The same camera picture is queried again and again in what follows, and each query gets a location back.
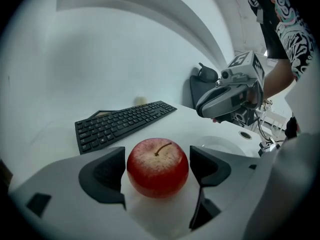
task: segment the white wall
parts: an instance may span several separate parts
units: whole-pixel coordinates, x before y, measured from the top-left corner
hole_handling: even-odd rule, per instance
[[[218,43],[226,63],[235,57],[231,35],[221,9],[215,0],[182,0],[205,23]]]
[[[25,2],[1,42],[0,156],[13,174],[48,124],[130,107],[136,96],[191,106],[193,68],[214,68],[154,20],[103,7],[56,12],[56,1]]]
[[[248,0],[215,1],[229,28],[234,50],[265,53],[265,39]]]
[[[273,67],[267,65],[267,57],[266,56],[258,56],[258,58],[262,64],[265,75],[267,75],[268,73],[271,72]],[[292,117],[292,111],[291,111],[288,103],[285,100],[285,96],[294,87],[295,84],[296,84],[296,82],[294,81],[288,88],[286,88],[285,90],[283,90],[283,91],[279,92],[278,94],[269,98],[269,100],[272,100],[272,106],[271,106],[272,111],[274,111],[275,113],[277,113],[287,119],[290,119]]]

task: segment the red apple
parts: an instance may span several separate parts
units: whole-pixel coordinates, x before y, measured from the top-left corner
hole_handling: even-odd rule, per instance
[[[166,198],[184,186],[189,164],[177,143],[166,138],[148,138],[133,148],[126,169],[131,184],[140,194]]]

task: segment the black keyboard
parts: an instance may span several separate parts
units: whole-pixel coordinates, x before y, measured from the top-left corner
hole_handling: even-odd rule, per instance
[[[110,146],[176,110],[167,103],[156,101],[75,122],[80,154]]]

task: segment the white table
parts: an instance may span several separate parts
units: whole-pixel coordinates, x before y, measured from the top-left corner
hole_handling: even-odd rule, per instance
[[[229,122],[213,123],[211,119],[199,117],[194,109],[182,105],[173,106],[178,110],[110,147],[125,147],[127,160],[133,147],[140,141],[148,138],[167,138],[176,142],[189,159],[190,145],[198,144],[203,137],[216,136],[236,144],[247,157],[259,157],[261,139],[258,134]],[[9,191],[16,189],[46,165],[79,156],[74,122],[89,116],[87,114],[51,123],[20,161],[20,169],[13,173]],[[248,133],[252,139],[244,139],[239,131]],[[167,235],[181,237],[190,231],[188,225],[195,211],[199,193],[199,184],[191,170],[184,187],[170,198],[159,200],[142,196],[130,184],[127,173],[124,173],[121,179],[121,192],[125,196],[129,215],[158,238],[166,239]]]

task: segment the keyboard key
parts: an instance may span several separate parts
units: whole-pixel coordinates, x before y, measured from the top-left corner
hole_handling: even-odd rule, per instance
[[[90,149],[91,149],[90,144],[86,144],[86,145],[83,145],[83,146],[82,146],[82,152],[88,151],[88,150],[90,150]]]
[[[114,138],[115,138],[115,137],[113,136],[112,133],[110,133],[109,135],[106,136],[106,139],[107,139],[108,141],[111,141],[111,140],[114,139]]]
[[[81,139],[81,140],[80,140],[80,143],[81,143],[81,145],[87,144],[87,143],[89,143],[89,142],[94,141],[95,139],[96,139],[96,136],[90,136],[90,137]]]
[[[106,142],[107,142],[107,139],[106,139],[105,137],[103,137],[102,139],[99,140],[99,142],[100,142],[101,144],[106,143]]]
[[[89,136],[91,136],[90,132],[81,133],[81,134],[79,134],[79,139],[81,140],[81,139],[84,139]]]
[[[86,133],[87,131],[88,131],[88,129],[84,128],[84,129],[78,130],[78,133],[83,134],[83,133]]]
[[[115,137],[119,137],[119,136],[121,136],[123,134],[126,134],[127,132],[132,131],[133,129],[136,129],[136,128],[140,127],[140,126],[143,126],[145,123],[146,123],[145,120],[143,120],[141,122],[138,122],[138,123],[135,123],[134,125],[131,125],[129,127],[126,127],[126,128],[124,128],[122,130],[119,130],[119,131],[115,132],[114,136]]]
[[[153,110],[153,112],[150,113],[149,115],[152,117],[152,116],[154,116],[154,115],[156,115],[156,114],[158,114],[158,112]]]
[[[93,148],[95,148],[95,147],[99,146],[98,141],[97,141],[97,140],[92,141],[92,142],[91,142],[91,146],[92,146]]]

